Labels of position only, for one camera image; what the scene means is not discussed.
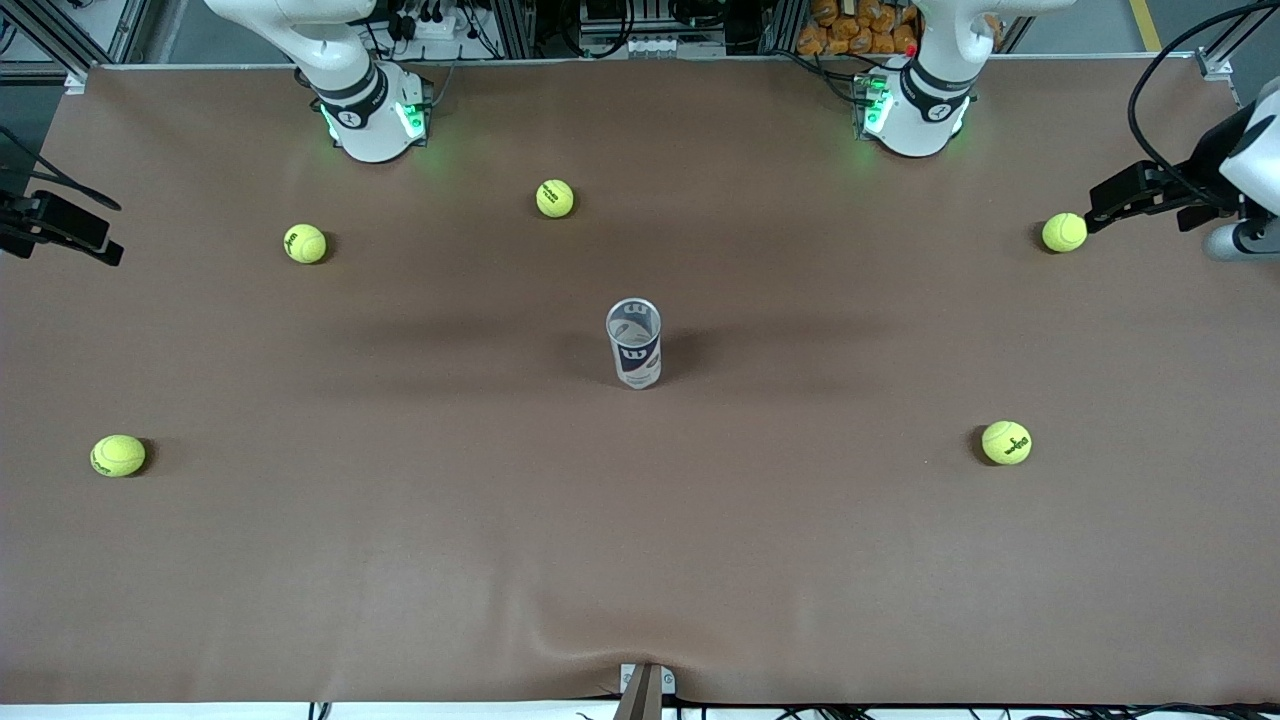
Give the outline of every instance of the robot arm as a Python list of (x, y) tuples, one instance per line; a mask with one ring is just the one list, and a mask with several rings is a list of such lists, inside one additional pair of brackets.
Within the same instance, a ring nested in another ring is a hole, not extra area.
[(1157, 163), (1142, 160), (1089, 191), (1089, 233), (1134, 215), (1178, 210), (1187, 232), (1216, 218), (1204, 254), (1213, 260), (1280, 260), (1280, 78), (1258, 99), (1206, 132), (1176, 169), (1199, 192)]
[(348, 22), (376, 0), (205, 0), (297, 63), (320, 96), (329, 135), (365, 163), (390, 160), (426, 141), (430, 87), (394, 63), (374, 61)]
[(1038, 15), (1075, 0), (915, 0), (924, 36), (915, 58), (872, 70), (879, 102), (861, 110), (863, 132), (911, 158), (933, 155), (960, 131), (969, 90), (995, 47), (984, 15)]

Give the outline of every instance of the green led light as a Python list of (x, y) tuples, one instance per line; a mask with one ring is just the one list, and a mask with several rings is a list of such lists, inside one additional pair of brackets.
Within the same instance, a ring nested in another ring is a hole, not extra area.
[(412, 105), (404, 105), (402, 102), (396, 104), (396, 114), (399, 115), (401, 124), (404, 126), (404, 132), (410, 137), (419, 137), (422, 135), (422, 111)]

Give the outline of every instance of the tennis ball can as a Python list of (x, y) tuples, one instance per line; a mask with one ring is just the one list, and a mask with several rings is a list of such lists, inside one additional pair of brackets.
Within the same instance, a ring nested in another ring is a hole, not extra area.
[(618, 379), (631, 389), (644, 389), (662, 375), (662, 315), (643, 297), (614, 305), (604, 322), (613, 347)]

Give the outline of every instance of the tennis ball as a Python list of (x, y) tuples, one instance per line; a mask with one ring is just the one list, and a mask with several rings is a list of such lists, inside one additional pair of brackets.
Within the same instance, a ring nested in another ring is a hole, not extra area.
[(1053, 252), (1070, 252), (1084, 245), (1084, 238), (1089, 237), (1089, 231), (1084, 227), (1084, 218), (1075, 213), (1059, 213), (1044, 223), (1041, 231), (1041, 240), (1044, 247)]
[(983, 430), (982, 451), (995, 462), (1016, 465), (1032, 454), (1032, 434), (1012, 420), (1000, 420)]
[(132, 436), (106, 436), (88, 454), (88, 462), (108, 478), (132, 475), (147, 459), (142, 442)]
[(573, 209), (573, 190), (564, 181), (538, 186), (538, 209), (548, 218), (563, 218)]
[(284, 233), (284, 252), (305, 265), (324, 258), (326, 249), (324, 233), (315, 225), (293, 225)]

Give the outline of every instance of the table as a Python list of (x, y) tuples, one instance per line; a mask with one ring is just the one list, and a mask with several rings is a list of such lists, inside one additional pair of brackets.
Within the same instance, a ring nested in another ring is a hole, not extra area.
[[(287, 72), (95, 72), (46, 147), (124, 263), (0, 264), (0, 700), (1272, 697), (1280, 274), (1171, 217), (1036, 241), (1139, 158), (1143, 64), (993, 61), (927, 160), (786, 63), (467, 67), (372, 167)], [(1181, 158), (1231, 102), (1170, 65)]]

